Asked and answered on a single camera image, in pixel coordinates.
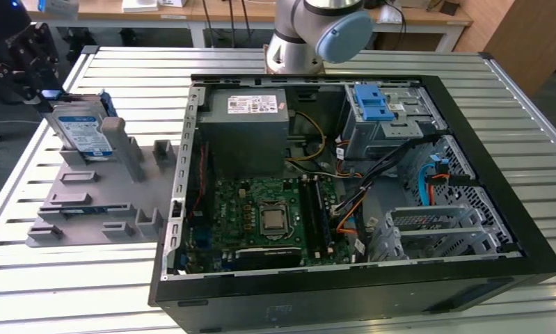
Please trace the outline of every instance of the green motherboard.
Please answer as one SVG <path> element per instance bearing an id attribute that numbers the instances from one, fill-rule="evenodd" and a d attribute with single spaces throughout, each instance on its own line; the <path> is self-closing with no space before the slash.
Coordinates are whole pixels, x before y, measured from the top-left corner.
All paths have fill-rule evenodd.
<path id="1" fill-rule="evenodd" d="M 332 239 L 328 225 L 328 208 L 336 202 L 329 178 L 217 180 L 201 271 L 231 271 L 233 252 L 244 248 L 300 248 L 300 267 L 348 263 L 347 240 Z"/>

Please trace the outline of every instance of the ram slot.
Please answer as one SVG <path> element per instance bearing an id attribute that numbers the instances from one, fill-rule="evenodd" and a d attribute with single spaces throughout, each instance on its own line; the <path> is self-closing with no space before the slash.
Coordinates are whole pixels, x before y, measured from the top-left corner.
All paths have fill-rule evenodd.
<path id="1" fill-rule="evenodd" d="M 321 200 L 323 198 L 323 185 L 321 180 L 316 180 L 315 182 L 315 191 L 313 191 L 315 199 L 313 202 L 317 204 L 317 214 L 319 214 L 319 224 L 320 224 L 320 231 L 323 234 L 323 243 L 325 244 L 327 253 L 333 253 L 332 248 L 332 234 L 329 232 L 329 220 L 328 220 L 328 209 Z"/>
<path id="2" fill-rule="evenodd" d="M 307 252 L 309 258 L 319 258 L 325 252 L 323 236 L 319 229 L 319 215 L 316 201 L 313 201 L 315 181 L 301 180 L 297 183 L 297 194 L 300 196 L 300 211 L 304 225 L 304 238 L 307 240 Z"/>

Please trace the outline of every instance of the motherboard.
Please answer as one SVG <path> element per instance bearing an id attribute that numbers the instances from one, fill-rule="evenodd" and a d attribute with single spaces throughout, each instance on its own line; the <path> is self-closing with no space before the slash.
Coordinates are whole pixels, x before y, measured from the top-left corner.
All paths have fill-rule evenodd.
<path id="1" fill-rule="evenodd" d="M 217 180 L 212 225 L 192 232 L 200 270 L 349 263 L 347 240 L 332 237 L 328 220 L 336 202 L 329 178 Z"/>

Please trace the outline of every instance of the blue drive bay latch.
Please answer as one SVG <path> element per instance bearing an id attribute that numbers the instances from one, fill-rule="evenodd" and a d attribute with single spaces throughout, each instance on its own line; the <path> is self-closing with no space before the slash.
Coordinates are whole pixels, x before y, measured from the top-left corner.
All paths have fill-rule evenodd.
<path id="1" fill-rule="evenodd" d="M 387 106 L 387 96 L 375 84 L 353 86 L 356 101 L 363 110 L 363 120 L 393 120 L 395 115 Z"/>

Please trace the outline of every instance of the aluminum workbench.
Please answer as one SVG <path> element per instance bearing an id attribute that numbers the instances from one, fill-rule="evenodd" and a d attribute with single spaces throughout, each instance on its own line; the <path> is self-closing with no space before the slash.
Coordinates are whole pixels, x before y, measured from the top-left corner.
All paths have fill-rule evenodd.
<path id="1" fill-rule="evenodd" d="M 261 73 L 261 50 L 101 47 L 82 54 L 72 93 L 105 88 L 140 145 L 179 142 L 193 73 Z M 363 52 L 332 74 L 441 77 L 556 252 L 556 131 L 493 60 L 477 54 Z M 180 333 L 148 307 L 156 244 L 28 248 L 56 176 L 60 140 L 42 122 L 0 193 L 0 333 Z M 556 277 L 465 312 L 288 328 L 305 333 L 556 333 Z"/>

